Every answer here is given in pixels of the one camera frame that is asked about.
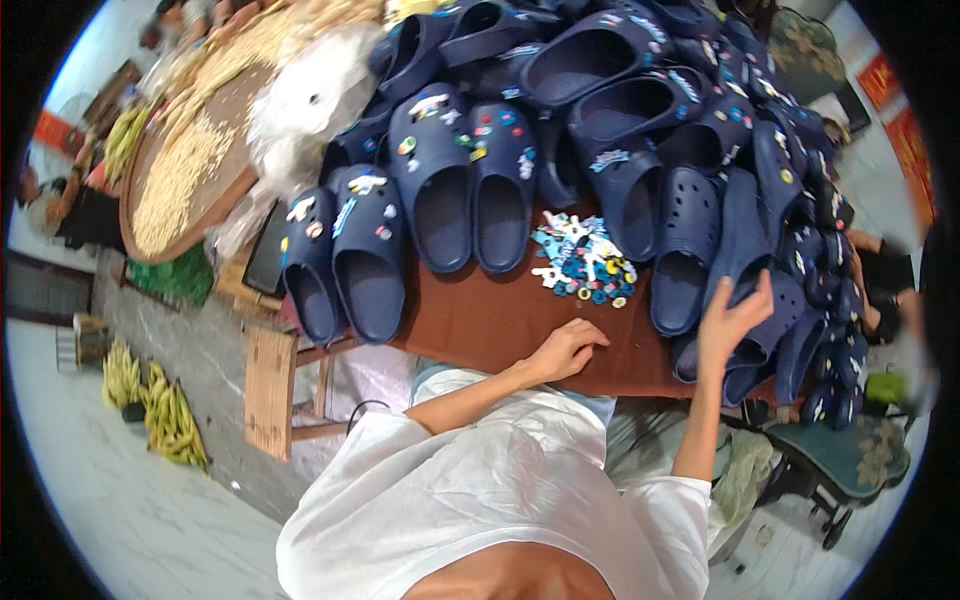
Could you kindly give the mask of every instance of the red banner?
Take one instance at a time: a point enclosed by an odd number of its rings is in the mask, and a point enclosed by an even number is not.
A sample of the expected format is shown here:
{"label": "red banner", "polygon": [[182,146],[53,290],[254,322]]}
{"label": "red banner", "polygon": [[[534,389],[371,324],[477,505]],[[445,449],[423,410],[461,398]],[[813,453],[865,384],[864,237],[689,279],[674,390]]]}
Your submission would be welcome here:
{"label": "red banner", "polygon": [[84,133],[61,120],[56,114],[44,110],[36,120],[34,139],[71,158],[84,146]]}
{"label": "red banner", "polygon": [[877,110],[883,109],[900,94],[900,82],[890,62],[882,54],[877,54],[867,68],[860,71],[856,80]]}
{"label": "red banner", "polygon": [[933,203],[933,172],[930,169],[930,156],[920,134],[920,125],[913,110],[907,107],[887,124],[886,130],[894,152],[897,153],[903,176],[914,183],[913,205],[921,227],[921,235],[923,235],[933,217],[937,215],[937,209],[936,204]]}

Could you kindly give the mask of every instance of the white plastic bag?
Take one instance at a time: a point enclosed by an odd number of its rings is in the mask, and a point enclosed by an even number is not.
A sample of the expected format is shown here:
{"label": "white plastic bag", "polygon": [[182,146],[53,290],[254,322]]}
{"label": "white plastic bag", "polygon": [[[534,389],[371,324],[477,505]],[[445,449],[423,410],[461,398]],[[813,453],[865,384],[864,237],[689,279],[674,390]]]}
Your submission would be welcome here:
{"label": "white plastic bag", "polygon": [[204,252],[214,272],[245,247],[263,227],[274,207],[276,194],[262,182],[253,185],[220,225],[204,235]]}
{"label": "white plastic bag", "polygon": [[284,202],[316,185],[325,145],[356,122],[373,96],[376,80],[367,56],[382,37],[371,22],[331,29],[253,102],[247,133],[251,163]]}

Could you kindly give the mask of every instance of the stool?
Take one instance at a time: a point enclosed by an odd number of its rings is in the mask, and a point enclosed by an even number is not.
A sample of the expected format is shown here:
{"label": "stool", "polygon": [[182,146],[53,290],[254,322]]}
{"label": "stool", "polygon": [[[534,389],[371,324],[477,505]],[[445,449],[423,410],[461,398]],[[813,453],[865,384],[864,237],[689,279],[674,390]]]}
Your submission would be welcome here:
{"label": "stool", "polygon": [[297,351],[297,337],[265,327],[252,327],[247,346],[247,384],[244,390],[244,439],[284,463],[290,460],[293,442],[347,433],[347,423],[326,422],[293,426],[294,371],[323,361],[314,399],[314,414],[324,415],[329,356],[359,346],[355,339],[335,342],[327,350]]}

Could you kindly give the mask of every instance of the bunch of bananas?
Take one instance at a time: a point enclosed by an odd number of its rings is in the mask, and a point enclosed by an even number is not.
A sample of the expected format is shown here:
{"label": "bunch of bananas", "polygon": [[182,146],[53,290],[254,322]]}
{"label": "bunch of bananas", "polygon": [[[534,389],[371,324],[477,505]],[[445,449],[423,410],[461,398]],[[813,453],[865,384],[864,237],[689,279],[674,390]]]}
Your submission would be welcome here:
{"label": "bunch of bananas", "polygon": [[150,429],[149,448],[171,463],[192,465],[206,473],[204,442],[180,384],[170,385],[163,368],[156,362],[150,363],[148,380],[143,405],[147,409],[144,424]]}
{"label": "bunch of bananas", "polygon": [[140,135],[140,130],[148,118],[149,107],[131,107],[124,110],[113,123],[105,146],[107,157],[104,158],[104,175],[111,185],[123,175],[136,137]]}
{"label": "bunch of bananas", "polygon": [[132,360],[127,344],[114,340],[104,360],[104,384],[101,386],[104,402],[113,408],[123,408],[139,402],[141,390],[146,392],[140,385],[140,361]]}

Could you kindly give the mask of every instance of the pile of shoe charms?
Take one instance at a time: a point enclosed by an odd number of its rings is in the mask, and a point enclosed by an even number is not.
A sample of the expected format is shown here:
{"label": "pile of shoe charms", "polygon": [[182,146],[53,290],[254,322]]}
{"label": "pile of shoe charms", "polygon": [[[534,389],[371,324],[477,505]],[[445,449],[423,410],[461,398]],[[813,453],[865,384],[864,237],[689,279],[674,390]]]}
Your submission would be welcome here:
{"label": "pile of shoe charms", "polygon": [[543,278],[543,287],[557,296],[576,296],[594,304],[609,301],[623,308],[636,288],[636,267],[610,240],[601,217],[582,223],[576,216],[543,211],[546,225],[530,237],[540,244],[537,257],[549,258],[550,266],[531,271]]}

